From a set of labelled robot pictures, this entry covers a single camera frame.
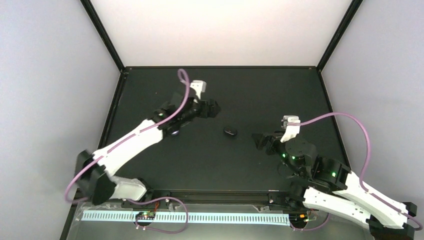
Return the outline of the black charging case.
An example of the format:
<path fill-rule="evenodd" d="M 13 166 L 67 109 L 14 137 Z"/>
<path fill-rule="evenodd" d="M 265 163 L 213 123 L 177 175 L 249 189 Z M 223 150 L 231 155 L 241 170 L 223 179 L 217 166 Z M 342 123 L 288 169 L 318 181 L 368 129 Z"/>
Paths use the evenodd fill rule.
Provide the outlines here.
<path fill-rule="evenodd" d="M 232 126 L 225 126 L 223 132 L 229 136 L 236 136 L 238 134 L 238 130 Z"/>

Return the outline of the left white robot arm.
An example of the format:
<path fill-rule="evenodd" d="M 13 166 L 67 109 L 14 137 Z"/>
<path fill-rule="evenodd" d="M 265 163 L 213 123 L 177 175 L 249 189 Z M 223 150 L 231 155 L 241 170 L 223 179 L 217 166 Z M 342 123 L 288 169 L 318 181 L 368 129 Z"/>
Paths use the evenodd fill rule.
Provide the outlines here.
<path fill-rule="evenodd" d="M 188 97 L 181 111 L 177 109 L 174 104 L 165 102 L 117 141 L 93 153 L 80 152 L 75 165 L 75 182 L 83 200 L 101 205 L 111 199 L 142 199 L 148 191 L 143 180 L 116 176 L 117 171 L 136 155 L 178 132 L 195 118 L 214 118 L 221 111 L 215 100 L 201 100 L 197 96 Z"/>

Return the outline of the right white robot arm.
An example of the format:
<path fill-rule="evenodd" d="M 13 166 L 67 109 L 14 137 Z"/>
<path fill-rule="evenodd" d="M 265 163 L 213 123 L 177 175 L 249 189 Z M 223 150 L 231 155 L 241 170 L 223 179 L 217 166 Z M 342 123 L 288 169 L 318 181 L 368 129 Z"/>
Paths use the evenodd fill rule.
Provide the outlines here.
<path fill-rule="evenodd" d="M 344 218 L 368 230 L 375 240 L 412 240 L 415 228 L 408 224 L 417 206 L 398 202 L 366 183 L 349 166 L 318 153 L 301 136 L 285 138 L 283 131 L 254 133 L 258 150 L 278 155 L 281 165 L 291 169 L 290 190 L 283 202 L 294 211 L 318 210 Z"/>

